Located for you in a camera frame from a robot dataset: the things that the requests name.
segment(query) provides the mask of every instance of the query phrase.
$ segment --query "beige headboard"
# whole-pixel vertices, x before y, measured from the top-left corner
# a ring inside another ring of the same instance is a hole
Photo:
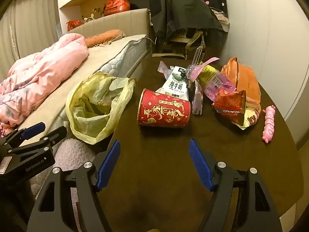
[[[95,19],[69,33],[79,33],[87,38],[108,30],[121,30],[126,36],[141,34],[149,36],[149,27],[148,9],[137,9]]]

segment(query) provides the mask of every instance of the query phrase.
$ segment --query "red paper cup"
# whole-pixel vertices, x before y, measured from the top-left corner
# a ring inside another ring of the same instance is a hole
[[[189,122],[190,112],[189,101],[144,89],[139,101],[137,123],[184,128]]]

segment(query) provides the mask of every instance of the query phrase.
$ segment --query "pink comforter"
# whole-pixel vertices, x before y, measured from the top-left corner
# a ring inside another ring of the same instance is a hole
[[[42,52],[17,60],[0,84],[0,132],[21,124],[87,58],[85,38],[65,34]]]

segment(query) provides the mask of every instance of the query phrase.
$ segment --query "pink caterpillar toy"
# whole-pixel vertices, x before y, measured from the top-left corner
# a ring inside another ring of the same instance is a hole
[[[262,139],[267,144],[272,140],[273,133],[275,131],[275,113],[276,113],[276,107],[275,106],[268,106],[266,110],[263,110],[263,112],[266,113],[265,115],[265,127],[263,131],[263,137]]]

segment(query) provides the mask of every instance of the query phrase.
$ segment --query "curtain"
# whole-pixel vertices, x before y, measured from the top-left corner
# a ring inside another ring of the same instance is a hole
[[[0,21],[0,81],[19,58],[58,41],[57,0],[14,0]]]

